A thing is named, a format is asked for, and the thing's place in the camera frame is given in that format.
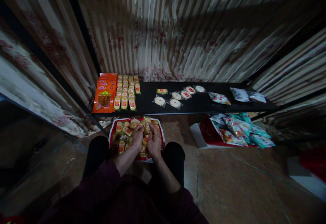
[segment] packaged snack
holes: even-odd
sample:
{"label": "packaged snack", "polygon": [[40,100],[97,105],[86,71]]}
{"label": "packaged snack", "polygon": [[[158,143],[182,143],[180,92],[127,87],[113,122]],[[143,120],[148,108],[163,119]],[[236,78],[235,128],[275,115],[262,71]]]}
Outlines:
{"label": "packaged snack", "polygon": [[122,122],[121,121],[118,121],[116,123],[116,130],[115,130],[115,132],[116,133],[121,133],[121,129],[122,129]]}
{"label": "packaged snack", "polygon": [[187,86],[185,88],[183,88],[186,92],[188,92],[189,94],[193,95],[196,93],[195,89],[192,88],[191,86]]}
{"label": "packaged snack", "polygon": [[119,111],[120,110],[120,103],[121,103],[121,98],[120,97],[115,97],[114,99],[114,109]]}
{"label": "packaged snack", "polygon": [[156,94],[167,94],[167,89],[156,89]]}
{"label": "packaged snack", "polygon": [[234,87],[231,87],[230,89],[235,100],[239,102],[250,102],[248,94],[245,90]]}
{"label": "packaged snack", "polygon": [[137,120],[136,118],[132,118],[130,121],[130,128],[136,129],[136,127],[140,124],[140,121]]}
{"label": "packaged snack", "polygon": [[180,110],[183,105],[179,100],[171,98],[168,102],[172,107],[175,107],[177,110]]}
{"label": "packaged snack", "polygon": [[241,112],[241,113],[239,113],[239,116],[242,118],[243,121],[245,121],[247,123],[251,123],[251,118],[248,113]]}
{"label": "packaged snack", "polygon": [[170,94],[171,94],[171,96],[174,98],[174,99],[177,99],[177,100],[181,100],[182,99],[182,96],[178,93],[178,92],[176,92],[176,91],[174,91],[174,92],[170,92]]}
{"label": "packaged snack", "polygon": [[135,84],[135,92],[136,94],[140,95],[141,92],[140,92],[140,85],[139,84]]}
{"label": "packaged snack", "polygon": [[191,95],[190,95],[188,92],[186,92],[185,90],[182,90],[180,93],[181,93],[181,96],[182,96],[184,99],[189,99],[189,98],[191,98]]}
{"label": "packaged snack", "polygon": [[260,136],[264,136],[264,137],[268,137],[268,138],[272,138],[263,128],[261,128],[260,126],[257,126],[257,125],[252,126],[251,133],[260,135]]}
{"label": "packaged snack", "polygon": [[195,90],[198,92],[206,92],[205,88],[202,86],[195,86]]}
{"label": "packaged snack", "polygon": [[118,154],[122,154],[123,151],[125,150],[125,142],[124,141],[120,141],[119,142],[119,149],[118,149]]}
{"label": "packaged snack", "polygon": [[165,107],[166,104],[166,100],[163,97],[159,97],[158,95],[156,95],[153,102],[161,107]]}
{"label": "packaged snack", "polygon": [[129,107],[131,111],[137,111],[135,98],[129,98]]}
{"label": "packaged snack", "polygon": [[242,127],[240,126],[237,119],[233,117],[224,117],[223,118],[224,123],[229,128],[229,130],[236,136],[241,137],[245,135],[245,132],[243,131]]}
{"label": "packaged snack", "polygon": [[266,98],[263,94],[254,91],[247,91],[250,101],[266,103]]}
{"label": "packaged snack", "polygon": [[222,134],[222,138],[225,143],[232,144],[232,145],[241,145],[247,147],[248,144],[245,142],[243,137],[236,137],[231,132],[219,129],[220,133]]}
{"label": "packaged snack", "polygon": [[132,130],[129,127],[122,127],[122,132],[127,136],[132,136]]}
{"label": "packaged snack", "polygon": [[218,93],[214,93],[214,92],[208,92],[208,94],[210,96],[210,99],[213,102],[231,105],[231,103],[228,100],[228,98],[226,96],[222,95],[222,94],[218,94]]}
{"label": "packaged snack", "polygon": [[275,144],[272,142],[271,139],[264,137],[264,136],[260,136],[260,135],[251,135],[250,139],[252,141],[254,141],[259,147],[261,147],[262,149],[264,148],[270,148],[270,147],[274,147]]}
{"label": "packaged snack", "polygon": [[127,97],[122,97],[121,109],[124,109],[124,110],[128,109],[128,98]]}

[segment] plastic wrapper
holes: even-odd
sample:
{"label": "plastic wrapper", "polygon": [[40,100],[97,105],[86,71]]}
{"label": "plastic wrapper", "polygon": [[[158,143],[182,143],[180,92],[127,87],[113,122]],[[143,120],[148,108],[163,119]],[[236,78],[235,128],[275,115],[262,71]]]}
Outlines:
{"label": "plastic wrapper", "polygon": [[163,97],[159,97],[158,95],[156,95],[153,100],[153,103],[165,108],[166,100]]}
{"label": "plastic wrapper", "polygon": [[183,105],[179,100],[171,98],[168,103],[170,106],[176,108],[177,110],[180,110],[181,106]]}
{"label": "plastic wrapper", "polygon": [[255,142],[259,147],[261,147],[262,149],[264,148],[270,148],[270,147],[274,147],[275,144],[272,142],[271,139],[264,137],[264,136],[260,136],[260,135],[251,135],[250,139]]}
{"label": "plastic wrapper", "polygon": [[195,90],[193,87],[191,87],[191,86],[184,87],[183,89],[184,89],[186,92],[188,92],[190,95],[193,95],[193,94],[196,93],[196,90]]}
{"label": "plastic wrapper", "polygon": [[239,102],[250,102],[249,96],[245,90],[234,87],[231,87],[230,89],[235,100]]}
{"label": "plastic wrapper", "polygon": [[257,126],[257,125],[252,126],[251,133],[260,135],[260,136],[264,136],[264,137],[268,137],[268,138],[272,138],[263,128],[261,128],[260,126]]}
{"label": "plastic wrapper", "polygon": [[228,98],[226,96],[224,96],[223,94],[214,93],[214,92],[208,92],[208,95],[210,96],[210,99],[213,102],[231,105],[231,103],[228,100]]}
{"label": "plastic wrapper", "polygon": [[135,84],[135,92],[137,95],[140,95],[141,92],[140,92],[140,85],[139,84]]}
{"label": "plastic wrapper", "polygon": [[225,143],[232,144],[232,145],[241,145],[244,147],[248,146],[248,144],[245,142],[243,137],[236,137],[231,132],[223,129],[219,129],[219,130]]}
{"label": "plastic wrapper", "polygon": [[167,89],[156,89],[156,94],[167,94]]}
{"label": "plastic wrapper", "polygon": [[186,100],[191,98],[191,94],[189,92],[185,91],[185,90],[182,90],[180,92],[180,95],[182,96],[183,99],[186,99]]}
{"label": "plastic wrapper", "polygon": [[180,93],[177,92],[177,91],[170,92],[170,95],[171,95],[174,99],[177,99],[177,100],[181,100],[181,99],[182,99],[182,96],[181,96]]}
{"label": "plastic wrapper", "polygon": [[203,92],[207,92],[207,91],[205,90],[205,88],[202,87],[202,86],[194,86],[194,88],[195,88],[195,90],[196,90],[197,92],[201,92],[201,93],[203,93]]}
{"label": "plastic wrapper", "polygon": [[233,117],[224,117],[223,121],[236,137],[242,137],[243,135],[245,135],[245,132],[242,129],[238,119],[235,119]]}
{"label": "plastic wrapper", "polygon": [[130,111],[137,111],[135,98],[129,98]]}
{"label": "plastic wrapper", "polygon": [[254,91],[247,91],[250,101],[266,103],[266,98],[263,94]]}

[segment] metal frame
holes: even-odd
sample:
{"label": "metal frame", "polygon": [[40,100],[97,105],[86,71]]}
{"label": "metal frame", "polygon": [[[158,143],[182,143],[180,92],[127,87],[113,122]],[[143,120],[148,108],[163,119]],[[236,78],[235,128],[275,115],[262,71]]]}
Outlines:
{"label": "metal frame", "polygon": [[97,59],[97,56],[96,56],[96,52],[94,50],[94,46],[93,46],[93,43],[92,43],[92,39],[91,39],[91,36],[89,35],[83,13],[82,13],[82,10],[81,10],[80,5],[79,5],[79,1],[78,0],[69,0],[69,2],[70,2],[70,6],[71,6],[71,8],[72,8],[72,10],[74,12],[76,21],[77,21],[77,23],[79,25],[80,32],[81,32],[81,34],[82,34],[82,36],[84,38],[84,41],[85,41],[85,44],[87,46],[88,52],[91,55],[93,64],[95,66],[95,69],[96,69],[97,73],[100,74],[100,73],[102,73],[102,70],[101,70],[101,67],[99,65],[99,62],[98,62],[98,59]]}
{"label": "metal frame", "polygon": [[44,65],[49,73],[56,79],[62,88],[70,95],[70,97],[78,104],[79,107],[88,115],[90,120],[108,137],[108,133],[91,114],[86,105],[78,97],[75,91],[71,88],[65,78],[61,75],[54,64],[49,60],[47,55],[43,52],[37,42],[21,24],[19,19],[7,6],[4,0],[0,0],[0,16],[9,26],[9,28],[16,34],[16,36],[27,46],[27,48],[36,56],[36,58]]}

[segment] black table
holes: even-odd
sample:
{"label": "black table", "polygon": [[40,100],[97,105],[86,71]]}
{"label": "black table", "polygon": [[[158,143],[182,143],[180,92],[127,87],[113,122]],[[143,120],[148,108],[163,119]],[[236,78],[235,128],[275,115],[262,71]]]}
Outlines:
{"label": "black table", "polygon": [[[225,95],[231,102],[230,105],[215,103],[210,100],[208,93],[192,95],[188,100],[181,100],[183,106],[180,110],[166,104],[165,108],[153,102],[156,96],[157,88],[168,89],[169,93],[181,91],[183,87],[195,85],[203,86],[207,91],[216,92]],[[277,106],[271,101],[262,102],[238,102],[234,100],[230,87],[245,89],[246,91],[255,91],[248,85],[241,83],[194,83],[194,82],[141,82],[141,95],[136,95],[137,112],[124,111],[110,114],[93,114],[95,117],[113,117],[113,116],[132,116],[132,115],[165,115],[165,114],[213,114],[213,113],[238,113],[238,112],[265,112],[270,111]],[[170,94],[158,94],[169,100]]]}

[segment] plastic bag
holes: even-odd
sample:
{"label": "plastic bag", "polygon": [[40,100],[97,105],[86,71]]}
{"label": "plastic bag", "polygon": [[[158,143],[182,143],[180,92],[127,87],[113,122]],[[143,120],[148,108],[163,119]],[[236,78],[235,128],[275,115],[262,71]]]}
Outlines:
{"label": "plastic bag", "polygon": [[266,103],[266,98],[263,94],[254,91],[247,91],[250,101]]}
{"label": "plastic bag", "polygon": [[153,103],[156,103],[157,105],[165,108],[166,100],[163,97],[159,97],[158,95],[156,95],[153,100]]}
{"label": "plastic bag", "polygon": [[249,96],[245,90],[233,87],[231,87],[230,89],[235,100],[239,102],[250,102]]}
{"label": "plastic bag", "polygon": [[231,105],[228,98],[222,94],[214,93],[214,92],[208,92],[208,94],[213,102]]}
{"label": "plastic bag", "polygon": [[264,137],[268,137],[268,138],[272,138],[263,128],[261,128],[260,126],[257,126],[257,125],[252,126],[251,133],[260,135],[260,136],[264,136]]}
{"label": "plastic bag", "polygon": [[224,117],[224,123],[227,125],[229,130],[236,136],[241,137],[245,135],[244,130],[242,129],[239,120],[233,117]]}
{"label": "plastic bag", "polygon": [[251,135],[250,139],[252,141],[254,141],[259,147],[261,147],[262,149],[264,148],[270,148],[270,147],[274,147],[275,144],[272,142],[271,139],[264,137],[264,136],[260,136],[260,135]]}
{"label": "plastic bag", "polygon": [[181,106],[183,105],[179,100],[171,98],[168,103],[172,106],[175,107],[177,110],[180,110]]}

